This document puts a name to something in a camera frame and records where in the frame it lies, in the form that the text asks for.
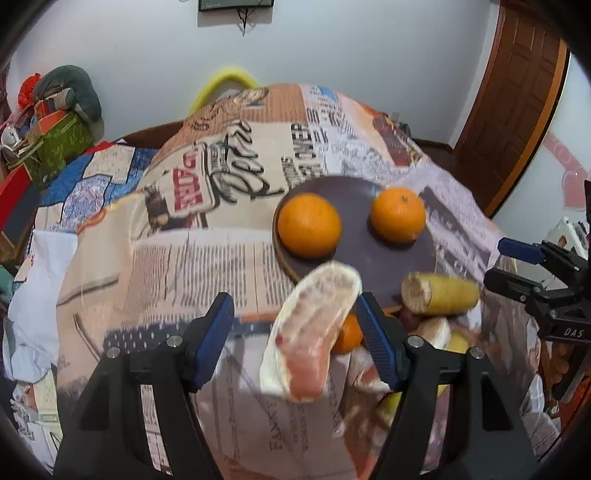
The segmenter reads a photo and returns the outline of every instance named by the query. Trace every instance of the orange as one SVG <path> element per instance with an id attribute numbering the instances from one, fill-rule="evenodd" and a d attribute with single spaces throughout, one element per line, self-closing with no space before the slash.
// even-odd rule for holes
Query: orange
<path id="1" fill-rule="evenodd" d="M 339 336 L 337 337 L 331 352 L 336 355 L 349 353 L 361 345 L 362 340 L 363 333 L 357 322 L 357 317 L 354 313 L 349 313 L 343 326 L 340 328 Z"/>
<path id="2" fill-rule="evenodd" d="M 315 193 L 300 193 L 283 206 L 277 233 L 285 247 L 303 258 L 326 257 L 339 243 L 342 226 L 330 202 Z"/>
<path id="3" fill-rule="evenodd" d="M 425 205 L 412 190 L 393 187 L 380 192 L 369 215 L 377 233 L 390 242 L 414 242 L 425 228 Z"/>

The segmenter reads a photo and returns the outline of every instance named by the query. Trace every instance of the door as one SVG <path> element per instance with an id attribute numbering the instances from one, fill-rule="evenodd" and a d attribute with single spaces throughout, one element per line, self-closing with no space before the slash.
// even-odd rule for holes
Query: door
<path id="1" fill-rule="evenodd" d="M 566 44 L 535 14 L 501 7 L 480 91 L 458 140 L 454 175 L 491 216 L 541 141 L 567 65 Z"/>

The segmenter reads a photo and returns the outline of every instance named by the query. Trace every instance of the red plastic bag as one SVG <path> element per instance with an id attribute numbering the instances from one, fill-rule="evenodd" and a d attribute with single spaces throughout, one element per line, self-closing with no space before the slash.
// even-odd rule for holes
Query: red plastic bag
<path id="1" fill-rule="evenodd" d="M 41 80 L 41 74 L 36 73 L 27 77 L 22 83 L 18 92 L 18 106 L 20 108 L 25 108 L 33 101 L 33 89 L 39 80 Z"/>

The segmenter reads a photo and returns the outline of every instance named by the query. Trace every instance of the plate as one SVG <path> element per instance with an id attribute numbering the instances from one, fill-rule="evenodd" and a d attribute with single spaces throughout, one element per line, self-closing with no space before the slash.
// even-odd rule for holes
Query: plate
<path id="1" fill-rule="evenodd" d="M 273 217 L 275 254 L 287 275 L 298 282 L 327 260 L 337 260 L 357 269 L 363 290 L 371 291 L 383 309 L 398 307 L 402 279 L 407 274 L 435 272 L 435 244 L 428 228 L 411 245 L 390 244 L 374 233 L 369 224 L 369 212 L 374 198 L 382 190 L 382 186 L 368 180 L 339 176 L 311 179 L 290 190 Z M 279 240 L 279 212 L 287 201 L 300 193 L 320 195 L 339 212 L 343 233 L 331 257 L 314 260 L 295 257 Z"/>

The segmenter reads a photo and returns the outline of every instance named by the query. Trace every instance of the baseboard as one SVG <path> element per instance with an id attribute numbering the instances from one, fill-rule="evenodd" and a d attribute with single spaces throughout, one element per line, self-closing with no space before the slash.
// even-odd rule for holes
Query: baseboard
<path id="1" fill-rule="evenodd" d="M 419 147 L 439 148 L 440 150 L 445 150 L 450 155 L 453 155 L 453 147 L 446 143 L 422 140 L 421 138 L 413 138 L 413 140 Z"/>

